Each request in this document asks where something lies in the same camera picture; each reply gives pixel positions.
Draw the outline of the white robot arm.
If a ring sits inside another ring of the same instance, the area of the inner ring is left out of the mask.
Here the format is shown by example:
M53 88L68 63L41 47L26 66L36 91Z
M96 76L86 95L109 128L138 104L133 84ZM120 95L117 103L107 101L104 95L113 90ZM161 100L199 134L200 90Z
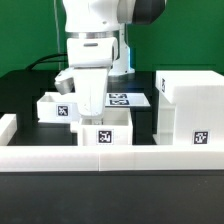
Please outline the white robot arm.
M108 74L119 58L122 24L151 24L167 0L62 0L67 55L79 114L99 124L104 116Z

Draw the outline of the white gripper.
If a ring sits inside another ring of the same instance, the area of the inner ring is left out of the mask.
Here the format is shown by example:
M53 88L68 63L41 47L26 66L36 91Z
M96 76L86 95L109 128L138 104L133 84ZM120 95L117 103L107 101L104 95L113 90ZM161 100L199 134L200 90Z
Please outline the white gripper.
M118 57L115 37L67 40L69 66L74 69L78 111L82 118L97 118L102 125L108 74Z

